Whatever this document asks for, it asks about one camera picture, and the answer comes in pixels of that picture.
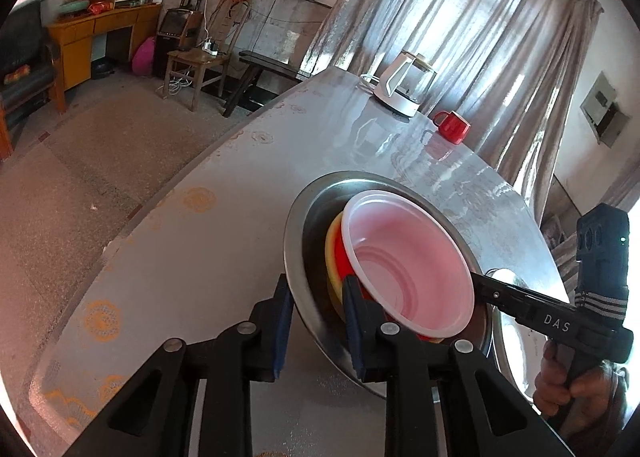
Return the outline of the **right hand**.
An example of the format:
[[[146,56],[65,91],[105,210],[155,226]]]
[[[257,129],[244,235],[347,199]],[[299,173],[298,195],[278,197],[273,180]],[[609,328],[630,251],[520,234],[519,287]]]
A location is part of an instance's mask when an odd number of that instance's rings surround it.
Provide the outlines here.
[[[623,429],[626,413],[625,368],[603,362],[567,384],[567,370],[556,357],[558,347],[546,342],[535,379],[534,404],[548,419],[573,404],[559,435],[579,453],[604,453]]]

